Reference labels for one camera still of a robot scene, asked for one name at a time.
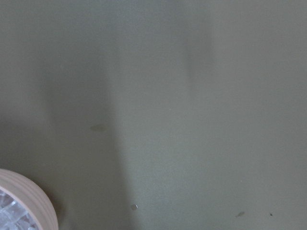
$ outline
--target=round container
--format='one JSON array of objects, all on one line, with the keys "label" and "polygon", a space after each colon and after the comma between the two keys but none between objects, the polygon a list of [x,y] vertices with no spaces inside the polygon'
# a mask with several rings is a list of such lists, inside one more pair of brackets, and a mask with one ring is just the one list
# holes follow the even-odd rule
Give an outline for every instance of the round container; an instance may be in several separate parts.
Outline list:
[{"label": "round container", "polygon": [[17,201],[39,230],[58,230],[56,212],[44,191],[28,178],[0,169],[0,190]]}]

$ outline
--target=transparent crystal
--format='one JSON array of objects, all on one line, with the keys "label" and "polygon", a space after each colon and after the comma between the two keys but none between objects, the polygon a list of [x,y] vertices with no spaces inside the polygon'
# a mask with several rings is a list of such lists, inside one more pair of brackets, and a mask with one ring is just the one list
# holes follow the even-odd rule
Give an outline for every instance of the transparent crystal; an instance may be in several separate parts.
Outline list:
[{"label": "transparent crystal", "polygon": [[27,210],[2,190],[0,190],[0,230],[38,230]]}]

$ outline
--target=spot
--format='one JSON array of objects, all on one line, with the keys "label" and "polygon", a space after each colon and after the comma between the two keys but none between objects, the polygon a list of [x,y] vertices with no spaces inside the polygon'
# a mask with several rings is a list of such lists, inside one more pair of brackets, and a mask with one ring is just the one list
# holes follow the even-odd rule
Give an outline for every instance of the spot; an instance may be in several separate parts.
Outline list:
[{"label": "spot", "polygon": [[102,133],[106,130],[106,127],[103,124],[98,124],[98,125],[95,125],[95,126],[91,126],[90,129],[93,132],[101,132]]},{"label": "spot", "polygon": [[236,215],[236,218],[237,218],[237,217],[241,217],[241,216],[243,216],[244,214],[245,214],[245,212],[239,212],[238,215]]},{"label": "spot", "polygon": [[130,208],[131,208],[133,211],[135,211],[135,210],[138,209],[138,206],[137,206],[136,204],[133,204],[133,205],[130,206]]}]

